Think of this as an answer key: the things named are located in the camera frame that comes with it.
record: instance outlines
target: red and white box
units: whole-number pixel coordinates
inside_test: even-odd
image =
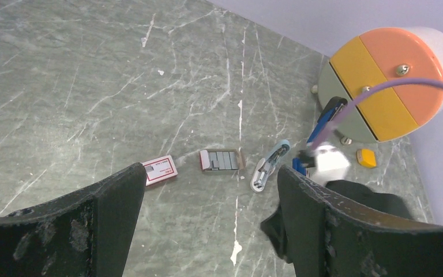
[[[147,171],[147,186],[177,176],[177,169],[171,155],[142,163]]]

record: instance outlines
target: white label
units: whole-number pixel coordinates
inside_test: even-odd
[[[147,179],[151,182],[174,172],[171,161],[168,158],[155,163],[145,164],[145,168],[151,169],[150,172],[147,172]]]

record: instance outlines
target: drawer knob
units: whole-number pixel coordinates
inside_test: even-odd
[[[403,64],[403,65],[399,65],[399,66],[397,66],[395,72],[396,72],[396,74],[397,74],[398,76],[404,76],[404,75],[406,75],[409,71],[410,71],[410,65],[405,65],[405,64]]]

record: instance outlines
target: box of staples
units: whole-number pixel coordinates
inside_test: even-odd
[[[147,186],[177,176],[177,169],[171,155],[142,163],[147,171]]]
[[[226,173],[245,168],[245,158],[237,149],[203,149],[200,151],[201,171]]]

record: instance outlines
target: orange drawer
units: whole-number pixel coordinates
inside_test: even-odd
[[[351,98],[360,95],[365,86],[386,81],[359,37],[344,45],[330,63]],[[369,97],[358,108],[378,141],[396,139],[419,127],[393,88]]]
[[[413,33],[400,28],[380,28],[359,36],[387,80],[400,78],[399,65],[410,70],[403,77],[423,77],[443,81],[442,67],[429,47]],[[443,89],[422,85],[393,88],[419,126],[431,120],[443,101]]]

